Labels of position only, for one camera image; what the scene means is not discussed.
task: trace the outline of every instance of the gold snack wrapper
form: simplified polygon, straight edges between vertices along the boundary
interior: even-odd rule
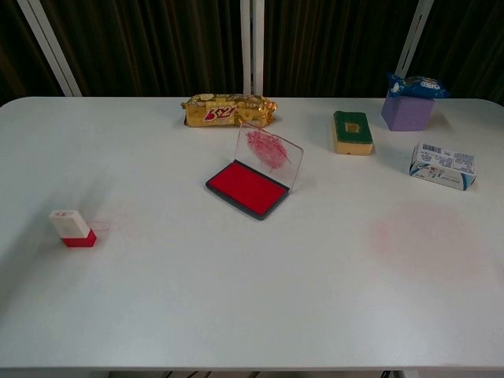
[[[197,94],[183,102],[185,124],[204,126],[240,126],[242,122],[263,128],[275,118],[276,102],[255,94]]]

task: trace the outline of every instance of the small white box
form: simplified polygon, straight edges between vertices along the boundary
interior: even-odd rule
[[[77,210],[55,210],[49,218],[62,239],[84,239],[90,228]]]
[[[464,191],[476,179],[475,159],[420,142],[413,151],[409,175]]]

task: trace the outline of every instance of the barcode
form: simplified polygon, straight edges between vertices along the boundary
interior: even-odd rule
[[[439,147],[434,147],[434,146],[431,146],[429,144],[424,144],[422,146],[422,150],[427,150],[427,151],[432,151],[432,152],[436,152],[438,154],[441,154],[441,148]]]

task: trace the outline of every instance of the cookie package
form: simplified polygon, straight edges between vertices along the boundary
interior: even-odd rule
[[[388,73],[387,78],[391,97],[447,98],[450,96],[450,92],[436,79],[424,76],[403,79],[392,73]]]
[[[255,94],[197,94],[183,102],[185,124],[205,126],[240,126],[247,122],[257,128],[271,124],[276,103]]]

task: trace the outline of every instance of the dark curtain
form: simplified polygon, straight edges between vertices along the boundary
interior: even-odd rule
[[[452,97],[504,105],[504,1],[436,0],[408,76],[441,80]]]
[[[384,97],[417,0],[266,0],[264,92]]]
[[[86,96],[243,91],[236,0],[42,0]]]
[[[58,96],[61,88],[16,0],[0,1],[0,106],[25,96]]]

